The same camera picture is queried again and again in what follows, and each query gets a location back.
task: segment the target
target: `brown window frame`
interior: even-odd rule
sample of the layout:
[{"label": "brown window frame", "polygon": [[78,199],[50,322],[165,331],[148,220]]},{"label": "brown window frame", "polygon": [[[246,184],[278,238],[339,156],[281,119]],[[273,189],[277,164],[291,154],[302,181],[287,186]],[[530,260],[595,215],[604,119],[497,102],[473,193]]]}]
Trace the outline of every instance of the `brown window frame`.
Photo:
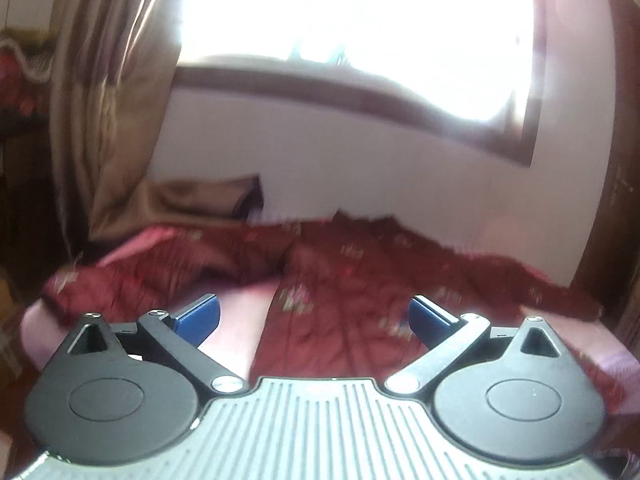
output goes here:
[{"label": "brown window frame", "polygon": [[533,158],[542,108],[546,57],[545,0],[534,0],[531,86],[522,124],[509,113],[505,130],[464,120],[433,105],[391,93],[296,73],[228,68],[210,64],[178,64],[174,87],[206,88],[253,96],[281,98],[338,108],[412,126],[454,139],[529,167]]}]

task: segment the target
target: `bright window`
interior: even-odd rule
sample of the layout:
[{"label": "bright window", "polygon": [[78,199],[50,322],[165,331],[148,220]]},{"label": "bright window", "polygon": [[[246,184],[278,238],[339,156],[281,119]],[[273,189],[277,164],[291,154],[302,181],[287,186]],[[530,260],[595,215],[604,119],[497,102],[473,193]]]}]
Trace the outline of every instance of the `bright window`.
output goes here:
[{"label": "bright window", "polygon": [[186,0],[180,61],[333,65],[495,122],[524,116],[533,19],[533,0]]}]

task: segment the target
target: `brown wooden door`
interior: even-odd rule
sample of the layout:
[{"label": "brown wooden door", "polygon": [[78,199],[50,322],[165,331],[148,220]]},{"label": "brown wooden door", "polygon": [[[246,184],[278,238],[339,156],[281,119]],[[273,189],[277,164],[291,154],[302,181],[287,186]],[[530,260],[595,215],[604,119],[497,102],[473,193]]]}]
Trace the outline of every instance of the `brown wooden door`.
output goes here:
[{"label": "brown wooden door", "polygon": [[613,136],[600,205],[573,285],[599,300],[615,322],[640,249],[640,7],[633,0],[609,4],[616,45]]}]

